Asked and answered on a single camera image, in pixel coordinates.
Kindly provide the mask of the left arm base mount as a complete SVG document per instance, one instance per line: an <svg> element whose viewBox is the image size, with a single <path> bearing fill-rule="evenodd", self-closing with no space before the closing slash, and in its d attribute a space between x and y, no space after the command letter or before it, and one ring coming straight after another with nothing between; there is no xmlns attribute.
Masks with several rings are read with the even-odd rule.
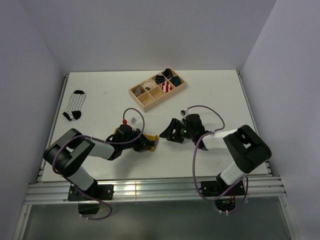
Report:
<svg viewBox="0 0 320 240"><path fill-rule="evenodd" d="M101 220L109 217L113 209L106 201L111 201L114 194L113 184L93 184L88 190L81 190L76 185L69 188L67 201L78 203L78 213L89 220ZM107 207L109 212L105 216L95 216L102 207Z"/></svg>

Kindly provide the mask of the yellow sock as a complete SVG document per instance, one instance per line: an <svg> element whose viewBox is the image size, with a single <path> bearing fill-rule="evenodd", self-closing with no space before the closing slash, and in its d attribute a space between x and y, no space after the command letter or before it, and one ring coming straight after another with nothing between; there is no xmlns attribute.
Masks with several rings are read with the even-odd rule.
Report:
<svg viewBox="0 0 320 240"><path fill-rule="evenodd" d="M114 145L114 148L119 150L133 149L135 152L153 152L156 149L158 142L157 135L142 134L137 140L123 144L124 142L129 142L135 139L140 133L141 131L138 128L136 130L132 130L128 125L117 128L114 132L114 136L112 137L112 142L121 144Z"/></svg>

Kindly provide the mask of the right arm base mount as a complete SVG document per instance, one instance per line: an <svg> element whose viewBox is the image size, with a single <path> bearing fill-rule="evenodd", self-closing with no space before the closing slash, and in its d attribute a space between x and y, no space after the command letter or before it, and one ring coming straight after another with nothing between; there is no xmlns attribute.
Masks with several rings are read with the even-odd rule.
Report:
<svg viewBox="0 0 320 240"><path fill-rule="evenodd" d="M218 180L201 181L200 192L206 197L216 198L228 189L228 185ZM215 200L215 206L219 211L232 211L237 206L236 197L245 195L245 186L243 181L238 182L233 188L231 188L222 198Z"/></svg>

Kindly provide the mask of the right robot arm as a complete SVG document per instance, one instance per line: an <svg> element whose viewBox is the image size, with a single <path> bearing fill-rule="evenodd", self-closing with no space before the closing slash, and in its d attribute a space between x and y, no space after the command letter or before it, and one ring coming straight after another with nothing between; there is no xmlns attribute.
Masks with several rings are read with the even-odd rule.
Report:
<svg viewBox="0 0 320 240"><path fill-rule="evenodd" d="M210 132L205 129L197 113L189 114L182 120L172 118L159 136L180 144L189 139L204 151L227 149L233 162L217 177L216 189L222 195L229 194L238 179L251 173L272 156L271 149L249 125L229 131Z"/></svg>

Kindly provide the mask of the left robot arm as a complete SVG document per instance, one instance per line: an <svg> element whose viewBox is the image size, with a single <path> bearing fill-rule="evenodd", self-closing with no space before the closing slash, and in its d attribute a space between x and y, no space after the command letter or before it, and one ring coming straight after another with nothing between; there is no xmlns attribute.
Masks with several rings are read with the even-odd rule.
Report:
<svg viewBox="0 0 320 240"><path fill-rule="evenodd" d="M82 167L88 156L113 161L127 149L154 151L157 141L157 135L142 134L140 129L129 124L121 124L105 141L88 139L72 128L44 151L43 158L56 174L77 186L82 197L91 200L99 189L97 180Z"/></svg>

